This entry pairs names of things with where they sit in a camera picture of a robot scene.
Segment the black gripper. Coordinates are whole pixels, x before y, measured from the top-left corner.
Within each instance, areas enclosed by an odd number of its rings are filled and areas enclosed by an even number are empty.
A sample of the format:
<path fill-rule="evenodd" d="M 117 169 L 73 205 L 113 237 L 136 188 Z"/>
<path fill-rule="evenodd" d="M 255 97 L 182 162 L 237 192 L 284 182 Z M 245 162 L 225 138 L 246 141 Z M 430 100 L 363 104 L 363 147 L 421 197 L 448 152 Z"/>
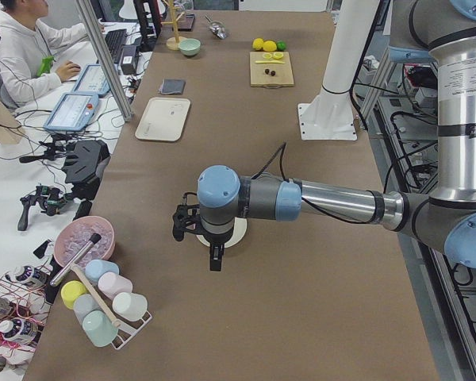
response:
<path fill-rule="evenodd" d="M 230 220 L 224 224 L 217 225 L 202 220 L 204 230 L 202 236 L 209 242 L 209 269 L 211 271 L 221 271 L 222 259 L 225 252 L 225 243 L 230 241 L 234 231 L 234 221 Z"/>

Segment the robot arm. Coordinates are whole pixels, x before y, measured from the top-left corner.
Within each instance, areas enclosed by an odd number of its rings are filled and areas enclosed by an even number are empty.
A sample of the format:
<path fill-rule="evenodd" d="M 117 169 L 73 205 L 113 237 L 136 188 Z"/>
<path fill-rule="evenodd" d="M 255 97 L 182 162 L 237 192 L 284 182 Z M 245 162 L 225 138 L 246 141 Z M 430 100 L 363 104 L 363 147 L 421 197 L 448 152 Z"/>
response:
<path fill-rule="evenodd" d="M 221 269 L 237 218 L 293 221 L 303 212 L 379 224 L 476 268 L 476 1 L 394 2 L 389 55 L 401 65 L 436 63 L 438 106 L 423 117 L 424 136 L 406 137 L 401 107 L 378 103 L 386 142 L 396 144 L 382 191 L 208 167 L 191 218 L 212 270 Z"/>

